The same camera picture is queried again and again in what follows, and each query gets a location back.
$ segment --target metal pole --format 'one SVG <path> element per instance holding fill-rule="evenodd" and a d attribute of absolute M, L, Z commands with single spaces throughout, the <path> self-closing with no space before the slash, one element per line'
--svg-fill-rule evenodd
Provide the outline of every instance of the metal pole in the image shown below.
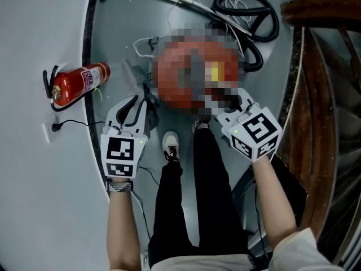
<path fill-rule="evenodd" d="M 193 6 L 196 7 L 200 10 L 202 10 L 203 12 L 206 12 L 208 14 L 214 15 L 217 18 L 219 18 L 220 20 L 224 21 L 225 23 L 229 24 L 230 26 L 238 29 L 239 31 L 242 31 L 244 34 L 246 34 L 249 38 L 252 37 L 252 34 L 250 31 L 244 29 L 243 27 L 241 27 L 240 25 L 238 25 L 237 23 L 235 23 L 233 20 L 231 20 L 230 18 L 228 18 L 227 16 L 223 15 L 222 13 L 219 13 L 218 11 L 213 11 L 211 8 L 203 5 L 202 3 L 199 3 L 195 0 L 170 0 L 170 1 L 174 1 L 177 2 L 179 1 L 179 3 L 184 3 L 187 4 L 189 6 Z"/>

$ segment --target black hose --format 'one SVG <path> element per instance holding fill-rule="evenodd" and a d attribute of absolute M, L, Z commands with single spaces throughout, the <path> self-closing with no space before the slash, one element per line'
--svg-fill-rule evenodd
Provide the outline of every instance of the black hose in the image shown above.
<path fill-rule="evenodd" d="M 237 34 L 237 37 L 239 39 L 239 42 L 242 45 L 242 48 L 244 52 L 246 49 L 249 49 L 250 52 L 253 54 L 254 58 L 256 59 L 256 62 L 249 63 L 249 62 L 242 62 L 242 68 L 244 72 L 255 72 L 259 71 L 263 66 L 263 57 L 262 54 L 259 52 L 258 48 L 254 45 L 252 41 L 250 41 L 247 37 L 242 35 L 240 32 L 237 32 L 235 29 L 235 32 Z"/>
<path fill-rule="evenodd" d="M 47 82 L 47 71 L 46 70 L 43 71 L 43 83 L 44 83 L 46 96 L 48 97 L 48 99 L 51 99 L 51 91 L 50 91 L 49 83 Z"/>
<path fill-rule="evenodd" d="M 275 9 L 272 7 L 272 5 L 267 0 L 257 0 L 258 2 L 261 2 L 265 7 L 257 7 L 257 8 L 251 8 L 251 9 L 232 9 L 224 6 L 222 3 L 224 0 L 214 0 L 213 1 L 213 8 L 217 10 L 220 13 L 226 14 L 226 15 L 232 15 L 232 16 L 258 16 L 254 23 L 251 26 L 251 39 L 258 41 L 258 42 L 270 42 L 277 38 L 279 34 L 279 21 L 277 17 L 277 13 Z M 255 35 L 255 32 L 257 31 L 258 27 L 261 25 L 263 20 L 268 16 L 271 15 L 272 18 L 272 31 L 271 33 L 266 36 L 258 36 Z"/>
<path fill-rule="evenodd" d="M 56 65 L 53 67 L 51 75 L 50 75 L 50 82 L 49 82 L 49 91 L 50 93 L 52 92 L 52 88 L 54 87 L 54 80 L 55 80 L 55 75 L 56 75 L 56 71 L 58 70 L 59 66 Z"/>

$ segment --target red object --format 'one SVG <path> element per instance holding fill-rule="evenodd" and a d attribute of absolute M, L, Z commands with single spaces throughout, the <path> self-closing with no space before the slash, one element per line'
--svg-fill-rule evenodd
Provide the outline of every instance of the red object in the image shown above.
<path fill-rule="evenodd" d="M 54 102 L 58 106 L 66 106 L 106 82 L 110 74 L 111 69 L 106 63 L 94 63 L 67 73 L 59 72 L 52 89 Z"/>
<path fill-rule="evenodd" d="M 225 48 L 220 42 L 212 41 L 179 41 L 168 43 L 166 48 L 153 61 L 153 78 L 158 88 L 158 94 L 168 106 L 174 108 L 204 108 L 204 101 L 192 99 L 192 89 L 189 86 L 179 86 L 179 73 L 191 69 L 191 54 L 197 50 L 204 56 L 204 62 L 218 63 L 218 76 L 229 82 L 232 88 L 238 88 L 239 62 L 234 49 Z M 212 95 L 213 100 L 222 101 L 214 89 L 205 88 L 205 94 Z"/>

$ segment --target floor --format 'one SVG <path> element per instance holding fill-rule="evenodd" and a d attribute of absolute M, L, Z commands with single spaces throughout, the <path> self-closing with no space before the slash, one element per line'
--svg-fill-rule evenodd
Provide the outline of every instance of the floor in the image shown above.
<path fill-rule="evenodd" d="M 211 5 L 213 0 L 200 0 Z M 268 0 L 279 14 L 279 4 L 284 0 Z M 244 0 L 250 7 L 257 4 Z M 121 59 L 128 59 L 132 65 L 140 65 L 145 71 L 149 59 L 137 57 L 133 42 L 143 37 L 164 36 L 169 33 L 167 14 L 172 3 L 163 0 L 107 0 L 96 6 L 93 41 L 92 62 L 108 62 L 112 69 L 118 69 Z M 266 19 L 257 34 L 265 34 L 270 29 L 270 21 Z M 171 27 L 181 28 L 185 23 L 209 21 L 206 16 L 191 12 L 185 8 L 174 7 L 169 16 Z M 267 106 L 277 117 L 283 100 L 287 83 L 290 54 L 292 51 L 292 31 L 288 26 L 280 23 L 279 37 L 269 43 L 257 45 L 263 54 L 265 64 L 263 68 L 254 73 L 246 74 L 243 87 L 262 106 Z M 140 43 L 140 51 L 148 51 L 145 42 Z M 111 79 L 102 87 L 103 101 L 97 91 L 93 92 L 95 120 L 105 120 L 111 107 L 120 100 L 131 95 L 117 70 L 112 72 Z M 180 139 L 180 159 L 183 168 L 182 206 L 186 218 L 188 236 L 197 246 L 199 232 L 197 223 L 196 194 L 193 179 L 193 153 L 192 153 L 192 118 L 179 115 L 174 110 L 163 106 L 159 109 L 160 125 L 151 132 L 151 137 L 140 162 L 143 167 L 149 168 L 156 180 L 159 181 L 161 168 L 165 164 L 161 149 L 161 139 L 168 130 L 178 133 Z M 249 162 L 235 151 L 230 149 L 221 140 L 221 127 L 212 121 L 211 129 L 215 134 L 221 149 L 223 161 L 230 177 L 233 188 L 249 166 Z M 135 192 L 144 201 L 144 210 L 148 220 L 149 231 L 152 234 L 154 222 L 155 200 L 158 186 L 145 170 L 140 169 L 134 181 Z M 141 248 L 145 250 L 148 237 L 144 221 L 138 205 L 134 204 Z"/>

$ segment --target wrist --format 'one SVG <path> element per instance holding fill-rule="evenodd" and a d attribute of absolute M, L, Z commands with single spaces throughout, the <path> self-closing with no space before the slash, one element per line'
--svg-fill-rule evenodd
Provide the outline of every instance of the wrist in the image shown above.
<path fill-rule="evenodd" d="M 260 159 L 256 160 L 254 163 L 252 163 L 253 167 L 257 167 L 259 165 L 264 165 L 264 164 L 269 164 L 270 163 L 270 159 L 268 158 L 267 155 L 261 157 Z"/>
<path fill-rule="evenodd" d="M 128 178 L 109 178 L 109 179 L 115 183 L 129 182 Z"/>

